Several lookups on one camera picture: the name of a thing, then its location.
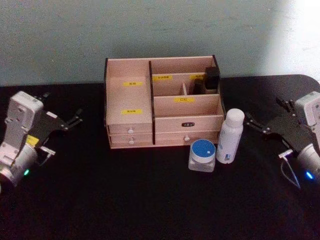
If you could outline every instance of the blue lid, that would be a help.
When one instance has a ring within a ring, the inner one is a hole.
[[[216,147],[209,140],[199,139],[192,144],[192,152],[201,158],[208,158],[215,154]]]

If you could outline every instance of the blue led light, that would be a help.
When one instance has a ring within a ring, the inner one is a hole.
[[[314,179],[314,176],[312,176],[310,172],[307,171],[305,174],[308,178]]]

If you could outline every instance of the drawer knob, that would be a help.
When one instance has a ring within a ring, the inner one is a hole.
[[[130,139],[129,144],[131,144],[131,145],[135,144],[135,140],[133,137]]]

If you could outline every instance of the cable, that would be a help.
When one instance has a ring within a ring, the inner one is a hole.
[[[281,158],[284,159],[284,161],[281,163],[281,167],[280,167],[282,175],[283,175],[287,180],[289,180],[290,183],[292,183],[292,184],[295,185],[299,190],[301,190],[301,187],[300,187],[299,181],[298,181],[298,179],[297,179],[297,176],[296,176],[295,172],[293,171],[293,169],[291,168],[291,165],[290,165],[288,159],[286,158],[286,156],[282,156]],[[292,175],[293,175],[293,177],[294,177],[295,182],[292,181],[292,180],[285,174],[285,172],[284,172],[284,163],[286,163],[286,164],[288,165],[288,167],[289,167],[289,169],[290,169],[290,171],[291,171],[291,173],[292,173]]]

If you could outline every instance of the green led light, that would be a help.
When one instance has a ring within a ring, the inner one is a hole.
[[[24,176],[26,176],[26,175],[28,175],[29,174],[29,169],[27,169],[27,170],[25,170],[25,172],[24,172]]]

